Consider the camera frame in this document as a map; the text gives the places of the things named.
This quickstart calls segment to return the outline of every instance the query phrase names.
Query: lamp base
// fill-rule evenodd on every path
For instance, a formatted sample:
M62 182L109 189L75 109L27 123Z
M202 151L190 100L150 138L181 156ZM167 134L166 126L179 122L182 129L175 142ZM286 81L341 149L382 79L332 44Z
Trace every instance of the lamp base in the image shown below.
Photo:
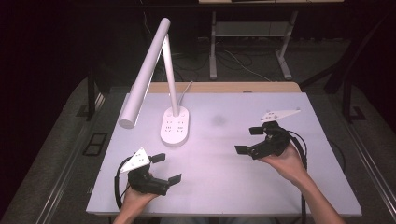
M163 114L161 127L161 139L168 147L181 147L189 137L190 113L183 107L179 107L178 117L173 116L172 107Z

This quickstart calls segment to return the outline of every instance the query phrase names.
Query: desk lamp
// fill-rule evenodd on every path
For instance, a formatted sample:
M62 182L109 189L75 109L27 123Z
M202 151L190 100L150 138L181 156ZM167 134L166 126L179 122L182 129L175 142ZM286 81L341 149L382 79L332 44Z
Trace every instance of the desk lamp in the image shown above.
M163 114L163 124L160 131L161 139L166 146L180 147L188 138L190 115L185 107L177 103L168 37L170 23L168 19L162 19L136 81L131 88L129 98L120 113L119 125L125 129L132 129L136 125L140 108L149 89L149 83L162 50L172 107L166 109Z

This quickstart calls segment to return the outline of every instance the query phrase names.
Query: table surface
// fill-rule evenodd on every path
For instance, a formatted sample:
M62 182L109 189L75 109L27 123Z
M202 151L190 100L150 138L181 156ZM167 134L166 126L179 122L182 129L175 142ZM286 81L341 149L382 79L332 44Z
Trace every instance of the table surface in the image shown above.
M234 149L235 145L251 146L263 140L263 135L250 135L248 128L260 126L260 118L268 110L299 108L300 113L280 120L279 125L297 132L307 143L308 173L334 208L342 216L361 215L314 110L295 83L192 83L182 101L191 118L189 139L182 147L166 147L161 142L161 120L170 101L167 93L157 92L166 91L166 86L151 83L134 129L115 125L88 213L108 216L119 212L114 175L125 158L143 147L149 155L166 154L165 161L151 165L155 177L182 174L181 182L166 196L152 201L143 216L299 216L301 194L297 188L269 165L237 155ZM177 83L177 92L186 86ZM121 192L126 182L126 174L121 174Z

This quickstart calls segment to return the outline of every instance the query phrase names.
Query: table leg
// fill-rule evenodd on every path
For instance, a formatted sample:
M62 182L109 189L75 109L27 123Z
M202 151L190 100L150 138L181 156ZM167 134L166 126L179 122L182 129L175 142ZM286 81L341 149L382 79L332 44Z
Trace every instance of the table leg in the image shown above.
M285 56L286 48L288 47L288 44L290 41L291 32L293 31L294 23L297 18L297 14L298 14L298 11L293 11L293 13L291 14L288 28L286 29L286 33L283 37L282 48L277 49L275 52L277 61L279 62L280 69L282 69L283 76L285 77L286 80L291 80L292 76L291 76L290 70L288 68L288 65L286 64L284 56Z
M216 68L216 11L212 12L212 33L210 39L210 56L209 56L209 66L210 66L210 79L216 80L218 78L218 71Z

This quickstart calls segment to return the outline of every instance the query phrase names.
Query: lamp arm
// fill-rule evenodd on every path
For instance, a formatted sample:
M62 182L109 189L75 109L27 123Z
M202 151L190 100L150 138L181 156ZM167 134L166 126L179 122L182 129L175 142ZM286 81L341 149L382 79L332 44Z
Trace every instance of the lamp arm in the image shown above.
M163 41L167 36L170 23L171 22L168 19L164 18L160 23L154 39L152 40L146 58L143 61L142 67L140 68L134 85L131 88L129 98L120 113L119 125L123 128L132 129L136 124L140 108L149 89L152 74L160 57L160 53L163 48Z
M175 77L173 72L171 48L169 45L169 36L163 41L163 60L165 62L166 77L169 84L169 92L171 94L172 112L174 117L178 117L179 107L176 99Z

